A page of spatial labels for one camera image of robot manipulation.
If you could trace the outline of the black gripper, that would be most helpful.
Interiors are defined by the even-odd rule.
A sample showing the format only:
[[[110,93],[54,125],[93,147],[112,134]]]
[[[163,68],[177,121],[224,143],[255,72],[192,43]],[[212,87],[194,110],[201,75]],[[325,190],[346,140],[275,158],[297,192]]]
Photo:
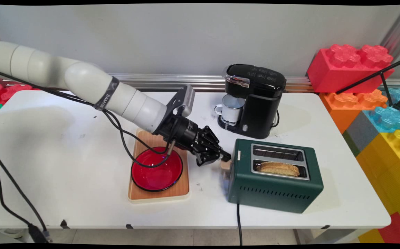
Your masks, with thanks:
[[[231,154],[219,145],[219,139],[209,126],[199,128],[193,121],[181,116],[170,114],[166,116],[157,129],[155,135],[161,135],[164,141],[175,147],[195,153],[197,166],[212,164],[218,160],[228,162]]]

